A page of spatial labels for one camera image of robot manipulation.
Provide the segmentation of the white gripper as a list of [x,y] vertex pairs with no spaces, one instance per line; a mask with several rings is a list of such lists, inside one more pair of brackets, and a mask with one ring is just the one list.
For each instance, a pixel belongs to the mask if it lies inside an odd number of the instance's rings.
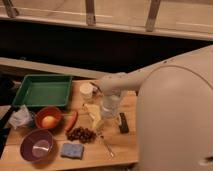
[[101,116],[103,118],[113,118],[118,113],[118,106],[121,97],[116,95],[104,96],[100,103]]

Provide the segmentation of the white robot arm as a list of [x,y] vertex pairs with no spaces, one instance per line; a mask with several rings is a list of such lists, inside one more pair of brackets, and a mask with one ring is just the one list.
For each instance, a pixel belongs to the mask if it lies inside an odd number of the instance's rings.
[[213,171],[213,45],[99,81],[102,115],[138,93],[139,171]]

